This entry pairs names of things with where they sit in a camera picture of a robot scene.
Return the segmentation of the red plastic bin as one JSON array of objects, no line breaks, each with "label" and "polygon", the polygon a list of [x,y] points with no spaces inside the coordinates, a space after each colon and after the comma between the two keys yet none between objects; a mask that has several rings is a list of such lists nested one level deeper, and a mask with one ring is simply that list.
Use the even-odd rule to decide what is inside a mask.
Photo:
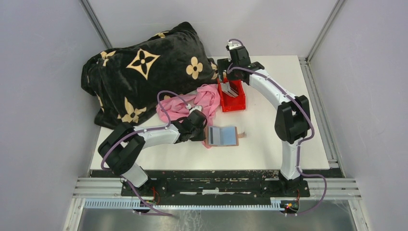
[{"label": "red plastic bin", "polygon": [[240,80],[230,81],[230,84],[236,86],[238,92],[237,97],[231,97],[224,93],[221,89],[221,82],[218,81],[218,93],[220,95],[220,105],[222,107],[222,112],[233,112],[233,111],[243,111],[246,109],[246,95],[242,87],[242,82]]}]

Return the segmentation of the tan leather card holder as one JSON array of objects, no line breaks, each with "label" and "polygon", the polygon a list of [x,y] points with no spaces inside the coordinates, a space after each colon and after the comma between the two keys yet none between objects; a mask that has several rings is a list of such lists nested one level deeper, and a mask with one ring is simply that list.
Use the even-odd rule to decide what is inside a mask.
[{"label": "tan leather card holder", "polygon": [[238,132],[237,127],[209,126],[206,131],[205,144],[209,147],[238,146],[239,139],[245,138],[246,132]]}]

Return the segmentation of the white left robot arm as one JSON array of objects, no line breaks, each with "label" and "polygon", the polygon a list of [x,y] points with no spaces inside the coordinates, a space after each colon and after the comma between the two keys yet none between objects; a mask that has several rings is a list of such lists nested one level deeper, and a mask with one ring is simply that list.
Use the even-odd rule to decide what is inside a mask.
[{"label": "white left robot arm", "polygon": [[136,163],[141,151],[162,144],[204,141],[206,125],[205,114],[197,109],[162,126],[134,127],[129,122],[123,122],[97,149],[102,157],[101,168],[125,178],[137,194],[147,195],[152,188],[149,176]]}]

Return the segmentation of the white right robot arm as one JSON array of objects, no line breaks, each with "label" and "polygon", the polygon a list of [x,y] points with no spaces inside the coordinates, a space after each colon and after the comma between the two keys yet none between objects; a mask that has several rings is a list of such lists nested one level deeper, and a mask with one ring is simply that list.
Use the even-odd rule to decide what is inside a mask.
[{"label": "white right robot arm", "polygon": [[282,141],[282,165],[278,191],[291,196],[297,191],[297,180],[302,175],[300,167],[301,143],[311,139],[308,131],[314,132],[310,119],[309,100],[296,96],[276,82],[259,62],[252,62],[245,46],[229,42],[226,46],[228,58],[218,59],[219,89],[226,95],[239,96],[237,82],[244,82],[262,94],[276,109],[274,129]]}]

